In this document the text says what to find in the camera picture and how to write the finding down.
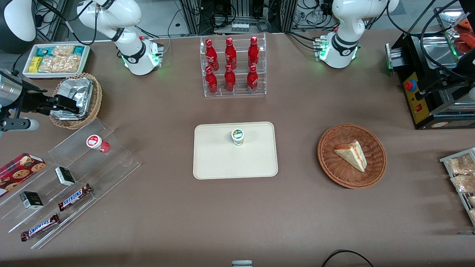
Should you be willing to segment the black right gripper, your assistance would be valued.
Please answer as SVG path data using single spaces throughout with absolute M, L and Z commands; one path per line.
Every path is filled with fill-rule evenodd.
M 53 105 L 55 105 L 55 114 L 60 115 L 78 115 L 81 113 L 76 101 L 62 95 L 46 96 L 43 92 L 34 90 L 22 90 L 22 113 L 39 113 L 50 115 Z

